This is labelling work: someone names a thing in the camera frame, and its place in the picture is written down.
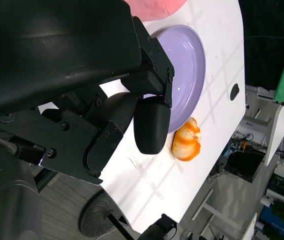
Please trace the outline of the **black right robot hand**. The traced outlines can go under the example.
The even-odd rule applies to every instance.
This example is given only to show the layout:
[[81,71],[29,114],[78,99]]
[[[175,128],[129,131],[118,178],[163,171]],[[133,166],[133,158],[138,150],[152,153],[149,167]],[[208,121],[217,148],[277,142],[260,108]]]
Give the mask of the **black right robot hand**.
[[138,238],[138,240],[179,240],[177,223],[162,214],[161,218],[150,225]]

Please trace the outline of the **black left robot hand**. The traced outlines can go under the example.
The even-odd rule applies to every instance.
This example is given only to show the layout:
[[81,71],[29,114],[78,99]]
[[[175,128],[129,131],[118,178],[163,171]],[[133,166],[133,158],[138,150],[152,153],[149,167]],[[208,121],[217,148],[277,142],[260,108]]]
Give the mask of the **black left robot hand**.
[[174,66],[123,0],[0,0],[0,139],[99,185],[129,125],[162,151]]

